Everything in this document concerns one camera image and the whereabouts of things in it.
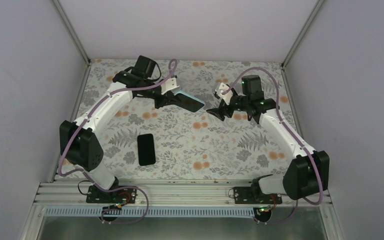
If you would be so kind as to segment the floral patterned table mat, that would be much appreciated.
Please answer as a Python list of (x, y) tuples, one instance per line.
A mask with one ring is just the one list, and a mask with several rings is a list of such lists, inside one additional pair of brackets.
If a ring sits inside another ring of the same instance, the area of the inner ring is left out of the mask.
[[(285, 173), (284, 153), (246, 113), (220, 121), (206, 112), (219, 105), (215, 85), (233, 83), (243, 71), (261, 78), (265, 97), (279, 99), (284, 118), (294, 125), (279, 63), (181, 60), (175, 72), (180, 89), (204, 101), (204, 107), (197, 112), (175, 105), (156, 109), (151, 99), (133, 99), (102, 131), (103, 163), (119, 179), (251, 180)], [(144, 134), (153, 135), (153, 165), (139, 165), (137, 137)]]

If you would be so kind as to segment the black phone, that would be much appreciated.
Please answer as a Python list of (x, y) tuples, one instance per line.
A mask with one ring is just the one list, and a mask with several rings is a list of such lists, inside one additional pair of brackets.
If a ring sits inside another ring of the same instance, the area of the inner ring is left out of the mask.
[(138, 163), (141, 167), (156, 163), (154, 136), (151, 133), (137, 136)]

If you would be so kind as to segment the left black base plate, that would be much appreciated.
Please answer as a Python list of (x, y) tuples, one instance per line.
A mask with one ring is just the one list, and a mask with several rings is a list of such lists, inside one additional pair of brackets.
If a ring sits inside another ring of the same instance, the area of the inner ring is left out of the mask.
[(114, 192), (104, 192), (92, 185), (88, 189), (86, 202), (89, 204), (134, 204), (136, 201), (137, 190), (133, 188), (122, 187), (121, 190)]

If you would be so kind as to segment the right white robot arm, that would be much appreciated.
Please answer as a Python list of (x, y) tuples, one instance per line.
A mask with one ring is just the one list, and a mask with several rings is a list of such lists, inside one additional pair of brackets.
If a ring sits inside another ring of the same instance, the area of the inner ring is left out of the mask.
[(242, 95), (225, 83), (217, 83), (214, 96), (221, 102), (207, 112), (219, 120), (231, 118), (235, 111), (245, 112), (274, 139), (285, 155), (288, 168), (285, 174), (261, 176), (252, 181), (251, 198), (264, 203), (272, 194), (287, 195), (299, 200), (328, 189), (330, 158), (325, 151), (316, 151), (304, 141), (285, 119), (277, 102), (265, 98), (258, 75), (241, 79)]

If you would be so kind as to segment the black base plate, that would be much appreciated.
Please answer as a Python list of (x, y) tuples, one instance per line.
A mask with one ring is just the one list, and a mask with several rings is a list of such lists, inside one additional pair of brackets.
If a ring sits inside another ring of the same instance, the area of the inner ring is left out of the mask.
[(134, 204), (136, 201), (137, 190), (133, 188), (122, 187), (121, 190), (114, 192), (104, 192), (92, 185), (88, 189), (86, 202), (89, 204)]
[(281, 195), (263, 194), (259, 190), (253, 190), (250, 186), (236, 186), (227, 191), (229, 198), (239, 205), (270, 205), (282, 204)]

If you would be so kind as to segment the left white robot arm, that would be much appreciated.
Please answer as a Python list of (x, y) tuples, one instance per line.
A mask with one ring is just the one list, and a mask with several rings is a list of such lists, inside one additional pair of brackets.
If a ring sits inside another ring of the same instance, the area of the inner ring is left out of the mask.
[(175, 75), (178, 63), (171, 59), (166, 77), (150, 79), (157, 63), (139, 56), (134, 66), (115, 74), (108, 89), (90, 109), (73, 121), (63, 121), (59, 126), (57, 174), (67, 177), (80, 172), (99, 189), (104, 201), (114, 202), (119, 197), (118, 179), (103, 163), (104, 150), (99, 138), (117, 111), (138, 96), (152, 99), (156, 108), (180, 102), (175, 95), (179, 88)]

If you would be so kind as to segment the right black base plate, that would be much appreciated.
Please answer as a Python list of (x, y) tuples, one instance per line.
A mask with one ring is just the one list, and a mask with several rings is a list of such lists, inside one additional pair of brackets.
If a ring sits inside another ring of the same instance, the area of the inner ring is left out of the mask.
[(239, 205), (270, 205), (282, 204), (281, 195), (263, 194), (259, 190), (253, 190), (250, 186), (236, 186), (227, 191), (229, 198)]

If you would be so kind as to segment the aluminium rail base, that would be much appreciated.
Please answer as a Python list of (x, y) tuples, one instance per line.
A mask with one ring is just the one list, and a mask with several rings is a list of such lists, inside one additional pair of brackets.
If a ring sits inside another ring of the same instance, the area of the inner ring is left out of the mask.
[(250, 187), (250, 180), (131, 180), (137, 190), (135, 203), (108, 204), (87, 203), (90, 183), (70, 178), (41, 183), (22, 231), (23, 240), (39, 238), (45, 217), (98, 217), (105, 209), (109, 216), (132, 217), (213, 217), (245, 218), (276, 214), (288, 207), (296, 207), (297, 215), (302, 215), (311, 207), (311, 201), (293, 200), (285, 194), (282, 204), (235, 204), (228, 197), (228, 190), (234, 187)]

